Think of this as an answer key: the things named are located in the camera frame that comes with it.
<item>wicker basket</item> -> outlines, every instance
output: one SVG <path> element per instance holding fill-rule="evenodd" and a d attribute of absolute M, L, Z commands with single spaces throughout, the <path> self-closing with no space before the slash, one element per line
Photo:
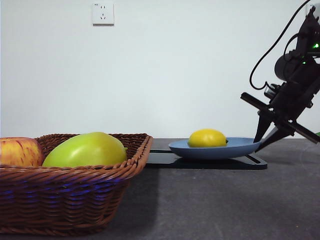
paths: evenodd
<path fill-rule="evenodd" d="M 44 155 L 76 134 L 36 140 Z M 153 138 L 111 134 L 127 147 L 122 164 L 82 167 L 0 165 L 0 233 L 80 236 L 102 231 L 120 204 L 130 178 L 142 171 Z"/>

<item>dark gray tabletop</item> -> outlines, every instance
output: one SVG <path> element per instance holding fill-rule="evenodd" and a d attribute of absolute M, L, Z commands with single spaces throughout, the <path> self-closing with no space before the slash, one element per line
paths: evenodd
<path fill-rule="evenodd" d="M 175 139 L 155 139 L 167 148 Z M 320 240 L 320 145 L 282 139 L 265 170 L 145 168 L 100 233 L 1 240 Z"/>

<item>robotic arm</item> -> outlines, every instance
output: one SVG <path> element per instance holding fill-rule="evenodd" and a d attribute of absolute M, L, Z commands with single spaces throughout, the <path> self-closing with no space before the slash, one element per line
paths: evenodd
<path fill-rule="evenodd" d="M 266 84 L 264 95 L 270 99 L 269 103 L 246 92 L 241 95 L 241 99 L 259 109 L 254 142 L 263 138 L 272 122 L 275 125 L 257 151 L 289 135 L 294 136 L 295 132 L 314 143 L 320 142 L 320 136 L 297 123 L 304 109 L 313 106 L 312 99 L 320 90 L 320 64 L 315 61 L 320 57 L 320 24 L 319 17 L 314 16 L 315 9 L 313 6 L 299 32 L 290 40 L 297 38 L 296 48 L 283 54 L 275 64 L 275 74 L 284 83 Z"/>

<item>white wall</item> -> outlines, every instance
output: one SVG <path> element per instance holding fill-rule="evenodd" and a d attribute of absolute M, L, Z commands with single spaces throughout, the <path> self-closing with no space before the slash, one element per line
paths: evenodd
<path fill-rule="evenodd" d="M 249 75 L 302 2 L 114 0 L 115 25 L 92 26 L 92 0 L 1 0 L 1 135 L 254 137 L 257 109 L 241 93 L 268 103 Z M 282 83 L 274 66 L 304 17 L 262 61 L 257 86 Z M 298 119 L 314 132 L 319 95 Z"/>

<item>black cable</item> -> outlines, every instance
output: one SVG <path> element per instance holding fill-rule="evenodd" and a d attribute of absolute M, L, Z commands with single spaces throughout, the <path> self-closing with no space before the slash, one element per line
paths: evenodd
<path fill-rule="evenodd" d="M 287 51 L 287 48 L 288 48 L 288 46 L 289 46 L 289 44 L 295 39 L 295 38 L 297 38 L 297 37 L 299 37 L 299 35 L 301 35 L 300 33 L 296 33 L 295 35 L 293 35 L 290 39 L 289 39 L 289 41 L 287 42 L 287 44 L 286 44 L 286 46 L 285 46 L 285 48 L 284 48 L 284 52 L 283 52 L 283 59 L 287 62 L 287 59 L 286 59 L 286 51 Z"/>
<path fill-rule="evenodd" d="M 283 37 L 283 35 L 285 34 L 285 32 L 287 31 L 289 25 L 292 23 L 292 21 L 294 20 L 294 18 L 296 17 L 296 15 L 298 14 L 298 12 L 311 0 L 307 0 L 305 1 L 296 11 L 295 13 L 292 15 L 291 19 L 289 20 L 289 22 L 287 23 L 287 25 L 285 26 L 285 28 L 283 29 L 282 33 L 280 34 L 280 36 L 277 38 L 277 40 L 274 42 L 274 44 L 269 48 L 268 51 L 266 51 L 266 53 L 259 59 L 259 61 L 256 63 L 256 65 L 253 67 L 253 70 L 250 74 L 250 78 L 249 78 L 249 82 L 251 87 L 253 87 L 256 90 L 262 90 L 264 89 L 266 86 L 270 87 L 268 82 L 266 81 L 264 83 L 264 85 L 262 87 L 256 87 L 254 86 L 254 84 L 252 83 L 252 76 L 256 70 L 256 68 L 258 67 L 258 65 L 260 64 L 260 62 L 271 52 L 271 50 L 277 45 L 277 43 L 280 41 L 280 39 Z"/>

